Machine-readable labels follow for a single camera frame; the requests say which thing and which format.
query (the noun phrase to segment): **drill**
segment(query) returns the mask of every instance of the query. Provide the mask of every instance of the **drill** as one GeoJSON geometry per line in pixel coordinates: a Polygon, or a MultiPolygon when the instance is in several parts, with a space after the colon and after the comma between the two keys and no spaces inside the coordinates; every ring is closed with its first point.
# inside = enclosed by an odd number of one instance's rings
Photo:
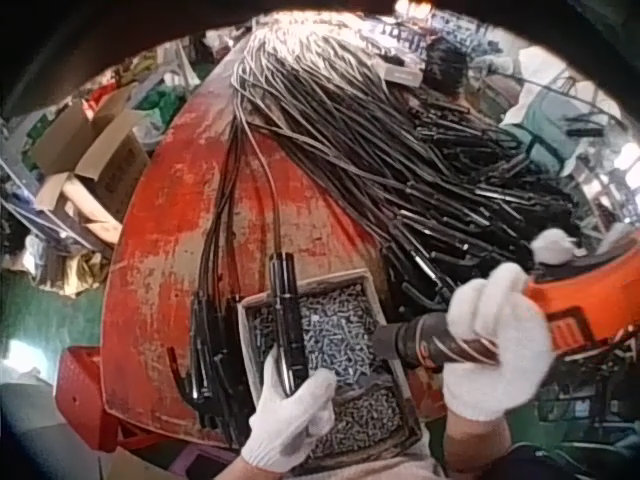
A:
{"type": "MultiPolygon", "coordinates": [[[[559,266],[538,266],[524,294],[544,312],[559,354],[600,348],[635,333],[640,325],[640,234],[625,237],[603,253],[559,266]]],[[[444,313],[381,326],[372,344],[379,357],[400,359],[411,368],[499,362],[493,341],[455,338],[447,330],[444,313]]]]}

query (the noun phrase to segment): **cable connector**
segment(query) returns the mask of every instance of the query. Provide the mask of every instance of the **cable connector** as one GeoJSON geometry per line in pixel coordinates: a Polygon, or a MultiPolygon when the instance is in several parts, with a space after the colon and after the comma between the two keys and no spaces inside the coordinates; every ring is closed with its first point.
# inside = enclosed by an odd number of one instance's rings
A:
{"type": "Polygon", "coordinates": [[[309,378],[293,254],[276,252],[271,255],[269,280],[280,380],[285,394],[291,396],[309,378]]]}

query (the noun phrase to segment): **red workbench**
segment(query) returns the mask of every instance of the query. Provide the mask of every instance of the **red workbench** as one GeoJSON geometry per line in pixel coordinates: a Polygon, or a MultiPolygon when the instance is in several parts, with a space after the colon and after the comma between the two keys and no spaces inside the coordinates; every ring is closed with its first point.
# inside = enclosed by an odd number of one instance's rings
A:
{"type": "MultiPolygon", "coordinates": [[[[174,386],[166,347],[188,364],[189,301],[211,221],[225,127],[231,118],[231,67],[237,50],[180,113],[140,180],[113,256],[102,320],[102,381],[107,410],[152,431],[215,442],[174,386]]],[[[271,141],[261,144],[281,201],[283,247],[300,280],[367,267],[383,289],[371,241],[271,141]]],[[[241,172],[235,245],[242,293],[267,289],[272,249],[266,181],[251,158],[241,172]]]]}

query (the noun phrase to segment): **gloved hand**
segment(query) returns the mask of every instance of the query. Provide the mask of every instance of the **gloved hand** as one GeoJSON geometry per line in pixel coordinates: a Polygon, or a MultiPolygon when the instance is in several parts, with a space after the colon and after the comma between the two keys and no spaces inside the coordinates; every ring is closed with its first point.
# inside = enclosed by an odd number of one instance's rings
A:
{"type": "Polygon", "coordinates": [[[331,403],[336,376],[318,369],[287,398],[278,376],[277,350],[264,365],[264,385],[256,413],[249,419],[251,435],[240,452],[254,467],[286,473],[304,461],[316,440],[333,427],[331,403]]]}
{"type": "Polygon", "coordinates": [[[500,364],[446,364],[444,400],[456,414],[495,420],[535,395],[554,358],[542,311],[522,291],[525,272],[514,263],[498,266],[487,280],[458,288],[447,312],[451,333],[460,339],[496,342],[500,364]]]}

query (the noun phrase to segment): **cardboard box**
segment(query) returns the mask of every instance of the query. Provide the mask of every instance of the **cardboard box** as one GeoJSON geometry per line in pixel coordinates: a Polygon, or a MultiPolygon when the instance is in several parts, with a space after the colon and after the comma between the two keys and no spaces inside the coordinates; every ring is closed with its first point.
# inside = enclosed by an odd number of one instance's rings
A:
{"type": "Polygon", "coordinates": [[[113,454],[107,480],[184,480],[139,459],[118,447],[113,454]]]}
{"type": "Polygon", "coordinates": [[[69,201],[85,226],[116,244],[138,180],[149,157],[131,129],[144,114],[125,109],[131,87],[116,90],[89,120],[81,102],[72,103],[31,150],[45,181],[35,199],[53,210],[69,201]]]}

